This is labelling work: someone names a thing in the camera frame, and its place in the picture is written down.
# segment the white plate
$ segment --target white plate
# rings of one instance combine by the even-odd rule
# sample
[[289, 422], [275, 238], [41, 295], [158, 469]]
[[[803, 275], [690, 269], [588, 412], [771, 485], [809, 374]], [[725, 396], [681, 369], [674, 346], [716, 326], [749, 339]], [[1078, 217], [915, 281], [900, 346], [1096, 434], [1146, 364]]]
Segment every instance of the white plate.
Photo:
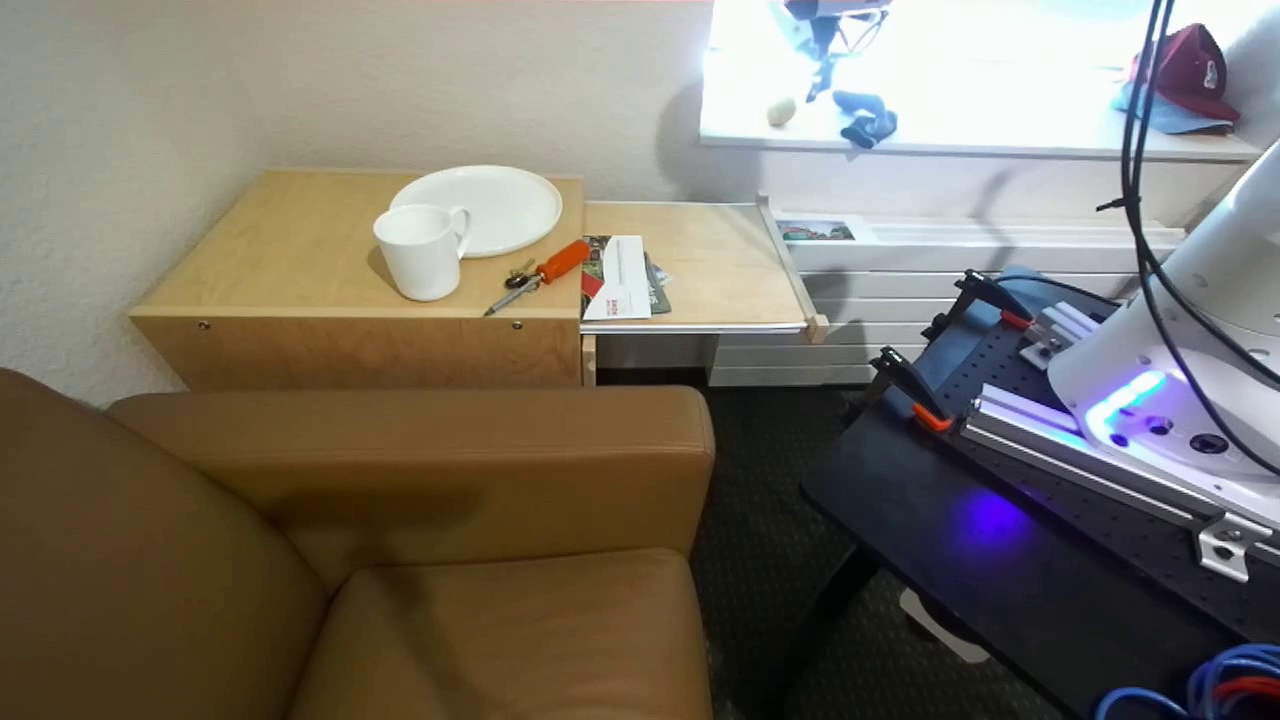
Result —
[[559, 225], [559, 189], [502, 163], [458, 163], [404, 183], [393, 205], [458, 205], [470, 212], [466, 257], [502, 257]]

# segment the paper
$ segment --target paper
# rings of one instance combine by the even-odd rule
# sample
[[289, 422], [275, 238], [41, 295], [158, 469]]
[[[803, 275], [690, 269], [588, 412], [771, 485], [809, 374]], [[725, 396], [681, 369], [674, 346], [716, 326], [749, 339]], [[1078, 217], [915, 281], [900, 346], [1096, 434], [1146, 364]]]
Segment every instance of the paper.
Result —
[[584, 320], [644, 320], [653, 315], [644, 234], [602, 234], [597, 242], [600, 270], [584, 270]]

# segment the armchair backrest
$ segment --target armchair backrest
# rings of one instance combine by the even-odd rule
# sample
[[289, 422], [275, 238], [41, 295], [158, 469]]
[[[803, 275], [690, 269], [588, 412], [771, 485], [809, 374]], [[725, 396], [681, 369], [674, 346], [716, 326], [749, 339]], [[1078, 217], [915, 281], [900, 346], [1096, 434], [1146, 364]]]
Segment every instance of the armchair backrest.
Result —
[[0, 716], [282, 716], [318, 578], [236, 496], [0, 372]]

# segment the armchair arm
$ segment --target armchair arm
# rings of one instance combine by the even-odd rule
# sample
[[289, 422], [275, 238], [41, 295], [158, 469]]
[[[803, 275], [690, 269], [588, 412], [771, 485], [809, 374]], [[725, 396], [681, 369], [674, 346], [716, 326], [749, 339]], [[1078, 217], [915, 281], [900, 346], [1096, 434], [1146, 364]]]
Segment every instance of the armchair arm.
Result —
[[172, 391], [110, 415], [250, 499], [333, 584], [361, 562], [687, 553], [716, 460], [690, 387]]

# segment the screwdriver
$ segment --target screwdriver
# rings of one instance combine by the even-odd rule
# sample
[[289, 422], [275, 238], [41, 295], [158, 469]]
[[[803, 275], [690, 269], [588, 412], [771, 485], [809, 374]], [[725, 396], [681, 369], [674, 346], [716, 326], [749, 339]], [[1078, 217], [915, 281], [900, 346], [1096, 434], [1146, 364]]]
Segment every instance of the screwdriver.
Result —
[[523, 283], [506, 286], [494, 304], [483, 307], [483, 315], [494, 315], [501, 307], [517, 304], [521, 295], [554, 283], [564, 270], [581, 269], [592, 257], [588, 238], [573, 238], [564, 242], [554, 257], [547, 257], [543, 263], [536, 263]]

